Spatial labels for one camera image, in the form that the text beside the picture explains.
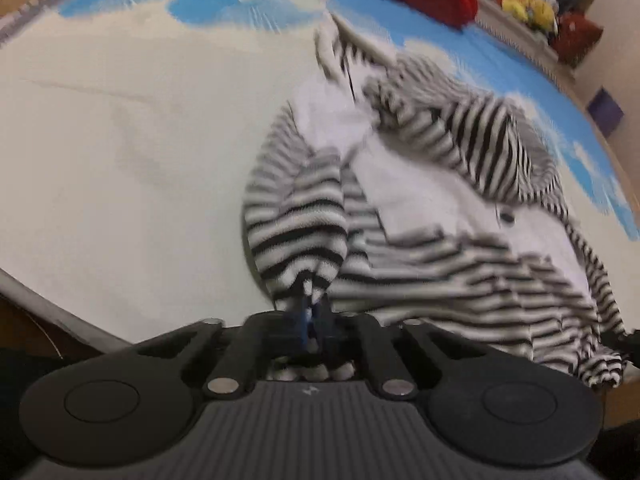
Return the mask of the striped white child's shirt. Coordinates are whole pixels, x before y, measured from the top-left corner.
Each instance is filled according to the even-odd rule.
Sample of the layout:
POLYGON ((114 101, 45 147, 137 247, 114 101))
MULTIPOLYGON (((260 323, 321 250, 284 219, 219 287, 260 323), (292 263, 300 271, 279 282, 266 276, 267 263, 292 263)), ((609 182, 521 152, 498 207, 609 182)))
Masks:
POLYGON ((244 197, 276 308, 426 321, 591 388, 619 385, 610 279, 524 110, 334 14, 314 53, 244 197))

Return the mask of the purple box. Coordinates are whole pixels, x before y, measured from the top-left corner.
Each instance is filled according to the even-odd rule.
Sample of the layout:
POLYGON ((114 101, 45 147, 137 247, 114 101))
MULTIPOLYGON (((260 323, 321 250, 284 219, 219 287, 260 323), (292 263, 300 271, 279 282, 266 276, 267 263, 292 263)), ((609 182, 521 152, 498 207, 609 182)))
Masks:
POLYGON ((606 138, 617 129, 625 116, 611 93, 603 87, 588 103, 587 112, 606 138))

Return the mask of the blue and cream bedspread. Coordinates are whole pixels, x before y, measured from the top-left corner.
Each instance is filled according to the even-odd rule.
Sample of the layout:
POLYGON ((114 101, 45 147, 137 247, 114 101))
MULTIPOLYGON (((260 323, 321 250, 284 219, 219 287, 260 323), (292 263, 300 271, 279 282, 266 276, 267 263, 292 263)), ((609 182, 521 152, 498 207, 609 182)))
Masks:
POLYGON ((29 0, 1 20, 1 292, 103 352, 268 307, 243 192, 334 14, 517 102, 558 164, 625 325, 639 228, 584 113, 517 50, 390 0, 29 0))

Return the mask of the dark red bag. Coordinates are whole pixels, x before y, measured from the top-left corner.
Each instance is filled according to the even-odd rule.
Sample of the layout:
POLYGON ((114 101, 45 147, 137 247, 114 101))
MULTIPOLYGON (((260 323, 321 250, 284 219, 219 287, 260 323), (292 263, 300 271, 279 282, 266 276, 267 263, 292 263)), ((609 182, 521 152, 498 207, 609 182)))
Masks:
POLYGON ((560 63, 577 68, 600 41, 604 28, 584 14, 563 13, 558 19, 558 33, 551 38, 550 47, 560 63))

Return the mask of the yellow plush toys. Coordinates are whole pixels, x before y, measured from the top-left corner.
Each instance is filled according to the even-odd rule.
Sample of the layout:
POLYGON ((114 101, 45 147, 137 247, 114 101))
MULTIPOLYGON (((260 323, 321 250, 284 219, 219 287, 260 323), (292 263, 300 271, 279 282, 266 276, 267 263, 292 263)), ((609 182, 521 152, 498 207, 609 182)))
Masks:
POLYGON ((555 0, 495 0, 503 12, 512 16, 531 30, 546 36, 558 32, 558 4, 555 0))

